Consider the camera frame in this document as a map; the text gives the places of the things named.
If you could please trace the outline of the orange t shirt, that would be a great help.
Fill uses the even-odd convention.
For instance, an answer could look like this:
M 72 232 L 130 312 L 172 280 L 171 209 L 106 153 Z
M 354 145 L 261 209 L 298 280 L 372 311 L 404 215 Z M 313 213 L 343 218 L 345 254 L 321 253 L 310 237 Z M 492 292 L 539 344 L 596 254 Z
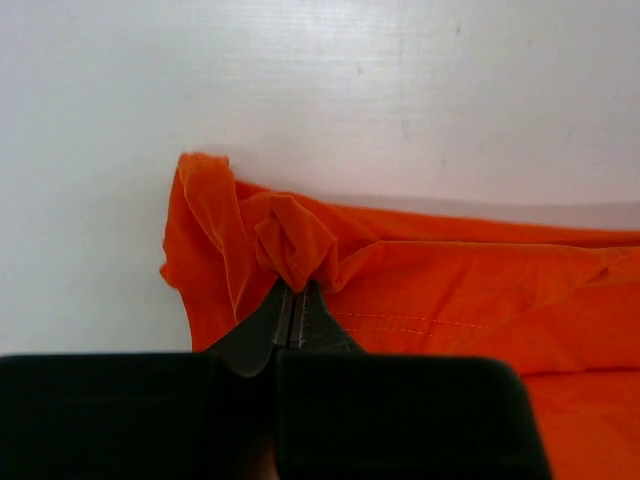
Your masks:
M 367 351 L 509 363 L 558 479 L 639 475 L 639 235 L 339 206 L 185 153 L 161 273 L 202 351 L 277 280 L 320 284 Z

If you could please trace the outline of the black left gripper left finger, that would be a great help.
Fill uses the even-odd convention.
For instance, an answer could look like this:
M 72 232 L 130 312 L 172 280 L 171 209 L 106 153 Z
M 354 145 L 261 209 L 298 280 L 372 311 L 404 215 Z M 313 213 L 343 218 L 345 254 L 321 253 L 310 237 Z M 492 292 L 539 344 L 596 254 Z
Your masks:
M 273 352 L 289 343 L 295 293 L 277 280 L 259 307 L 205 350 L 232 372 L 252 378 L 268 365 Z

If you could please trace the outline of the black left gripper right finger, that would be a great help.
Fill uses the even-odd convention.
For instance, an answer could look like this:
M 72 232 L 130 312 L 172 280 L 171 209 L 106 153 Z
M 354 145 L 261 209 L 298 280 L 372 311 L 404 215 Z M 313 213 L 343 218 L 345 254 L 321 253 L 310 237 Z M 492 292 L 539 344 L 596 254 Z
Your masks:
M 320 354 L 364 354 L 364 349 L 330 314 L 319 284 L 296 295 L 288 348 Z

